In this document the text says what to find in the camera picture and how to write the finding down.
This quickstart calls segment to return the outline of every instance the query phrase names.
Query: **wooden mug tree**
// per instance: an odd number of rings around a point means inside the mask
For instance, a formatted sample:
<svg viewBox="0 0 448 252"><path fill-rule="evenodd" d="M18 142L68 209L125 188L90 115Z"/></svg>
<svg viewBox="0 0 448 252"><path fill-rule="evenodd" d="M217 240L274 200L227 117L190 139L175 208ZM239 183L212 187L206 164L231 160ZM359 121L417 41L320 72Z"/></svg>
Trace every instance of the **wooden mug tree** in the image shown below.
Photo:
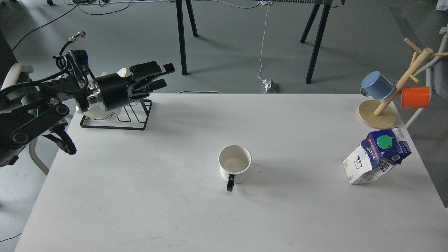
<svg viewBox="0 0 448 252"><path fill-rule="evenodd" d="M420 69L430 57L435 56L448 56L448 52L444 53L434 53L431 48L425 48L421 50L409 39L405 39L405 42L415 50L411 65L405 74L400 78L400 80L395 85L395 90L392 94L386 97L382 101L367 100L358 108L359 118L368 126L375 129L387 129L390 128L396 120L397 115L389 107L389 104L395 99L395 97L400 93L400 91L406 86L409 80L413 80L419 83L418 79L415 78L415 72Z"/></svg>

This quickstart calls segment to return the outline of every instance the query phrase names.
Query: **white cup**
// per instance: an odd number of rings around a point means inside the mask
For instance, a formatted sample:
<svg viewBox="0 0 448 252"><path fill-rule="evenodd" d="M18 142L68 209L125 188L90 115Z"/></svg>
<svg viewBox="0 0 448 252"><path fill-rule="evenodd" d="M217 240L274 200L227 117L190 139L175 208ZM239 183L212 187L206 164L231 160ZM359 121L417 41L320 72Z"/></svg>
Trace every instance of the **white cup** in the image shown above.
<svg viewBox="0 0 448 252"><path fill-rule="evenodd" d="M229 145L221 150L218 161L221 176L227 181L227 190L232 191L234 184L247 178L252 156L244 146Z"/></svg>

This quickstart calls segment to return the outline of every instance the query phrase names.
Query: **green bottle cap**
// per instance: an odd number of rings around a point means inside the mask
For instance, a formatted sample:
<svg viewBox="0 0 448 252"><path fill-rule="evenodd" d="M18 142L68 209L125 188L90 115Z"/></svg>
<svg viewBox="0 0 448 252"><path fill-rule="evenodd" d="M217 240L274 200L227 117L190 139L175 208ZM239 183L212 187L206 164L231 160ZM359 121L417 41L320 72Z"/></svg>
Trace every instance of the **green bottle cap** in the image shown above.
<svg viewBox="0 0 448 252"><path fill-rule="evenodd" d="M393 140L392 137L388 135L382 135L377 138L376 143L382 149L389 149L390 147L392 147Z"/></svg>

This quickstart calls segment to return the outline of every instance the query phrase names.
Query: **power strip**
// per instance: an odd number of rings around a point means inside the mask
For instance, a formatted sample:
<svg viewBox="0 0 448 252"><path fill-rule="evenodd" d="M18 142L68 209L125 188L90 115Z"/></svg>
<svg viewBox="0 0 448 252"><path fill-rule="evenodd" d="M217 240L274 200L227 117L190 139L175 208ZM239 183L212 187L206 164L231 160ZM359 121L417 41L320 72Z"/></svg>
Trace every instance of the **power strip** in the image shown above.
<svg viewBox="0 0 448 252"><path fill-rule="evenodd" d="M278 93L278 91L279 91L278 85L272 79L263 80L263 93L276 94Z"/></svg>

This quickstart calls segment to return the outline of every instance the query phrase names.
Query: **black mug handle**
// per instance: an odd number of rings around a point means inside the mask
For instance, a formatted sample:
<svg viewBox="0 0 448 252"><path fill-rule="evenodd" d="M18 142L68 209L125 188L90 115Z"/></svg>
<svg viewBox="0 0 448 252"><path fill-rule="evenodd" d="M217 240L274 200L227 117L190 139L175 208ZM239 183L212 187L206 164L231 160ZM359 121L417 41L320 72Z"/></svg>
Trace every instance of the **black mug handle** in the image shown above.
<svg viewBox="0 0 448 252"><path fill-rule="evenodd" d="M229 174L227 181L227 191L233 191L233 185L235 184L234 180L235 180L235 174Z"/></svg>

